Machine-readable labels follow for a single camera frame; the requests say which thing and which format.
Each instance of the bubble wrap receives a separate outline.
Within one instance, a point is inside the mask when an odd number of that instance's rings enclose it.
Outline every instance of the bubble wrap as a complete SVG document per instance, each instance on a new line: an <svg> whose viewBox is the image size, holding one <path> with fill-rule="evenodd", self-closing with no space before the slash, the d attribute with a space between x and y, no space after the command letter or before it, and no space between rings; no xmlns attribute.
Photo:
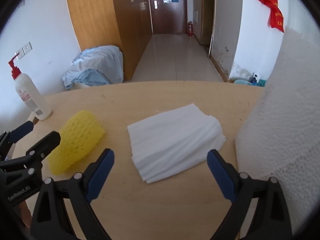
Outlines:
<svg viewBox="0 0 320 240"><path fill-rule="evenodd" d="M295 232L320 197L320 49L287 29L264 93L236 138L239 171L275 176Z"/></svg>

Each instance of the bottle label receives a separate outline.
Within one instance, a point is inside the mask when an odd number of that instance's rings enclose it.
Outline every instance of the bottle label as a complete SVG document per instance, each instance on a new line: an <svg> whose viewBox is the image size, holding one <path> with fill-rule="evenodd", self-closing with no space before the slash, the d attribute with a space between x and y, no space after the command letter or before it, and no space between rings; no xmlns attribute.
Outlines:
<svg viewBox="0 0 320 240"><path fill-rule="evenodd" d="M36 111L36 109L38 108L37 104L35 103L35 101L33 101L33 99L31 98L31 96L28 94L27 91L21 92L21 90L18 91L19 96L21 97L22 101L26 104L26 106L32 111L35 112L36 115L41 115L43 114L42 111L39 109L38 111Z"/></svg>

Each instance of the wooden wardrobe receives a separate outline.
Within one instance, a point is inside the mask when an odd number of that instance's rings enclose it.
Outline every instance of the wooden wardrobe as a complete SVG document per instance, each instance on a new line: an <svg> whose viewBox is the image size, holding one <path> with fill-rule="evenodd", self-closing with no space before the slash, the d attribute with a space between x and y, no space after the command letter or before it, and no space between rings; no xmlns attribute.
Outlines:
<svg viewBox="0 0 320 240"><path fill-rule="evenodd" d="M81 50L116 45L131 80L152 36L148 0L67 0Z"/></svg>

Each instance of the baseboard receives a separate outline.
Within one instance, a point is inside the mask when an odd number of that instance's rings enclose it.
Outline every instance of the baseboard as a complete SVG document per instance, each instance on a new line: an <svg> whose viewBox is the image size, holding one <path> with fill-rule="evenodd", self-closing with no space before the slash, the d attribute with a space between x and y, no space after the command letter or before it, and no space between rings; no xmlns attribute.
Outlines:
<svg viewBox="0 0 320 240"><path fill-rule="evenodd" d="M194 36L194 38L198 41L198 43L201 45L201 43L200 43L200 41L199 41L198 37L197 37L195 34L193 34L193 36Z"/></svg>
<svg viewBox="0 0 320 240"><path fill-rule="evenodd" d="M212 64L214 65L216 70L219 72L219 74L222 77L223 81L230 83L228 76L226 75L226 73L223 71L223 69L220 66L220 64L215 60L215 58L212 55L210 55L210 60L212 61Z"/></svg>

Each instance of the brown door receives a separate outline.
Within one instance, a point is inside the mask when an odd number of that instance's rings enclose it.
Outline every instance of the brown door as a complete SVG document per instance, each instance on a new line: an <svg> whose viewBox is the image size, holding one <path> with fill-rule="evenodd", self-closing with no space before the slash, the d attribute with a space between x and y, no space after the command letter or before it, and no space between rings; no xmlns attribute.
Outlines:
<svg viewBox="0 0 320 240"><path fill-rule="evenodd" d="M202 46L210 47L213 25L214 0L202 0L201 39Z"/></svg>
<svg viewBox="0 0 320 240"><path fill-rule="evenodd" d="M154 34L187 32L187 0L150 0Z"/></svg>

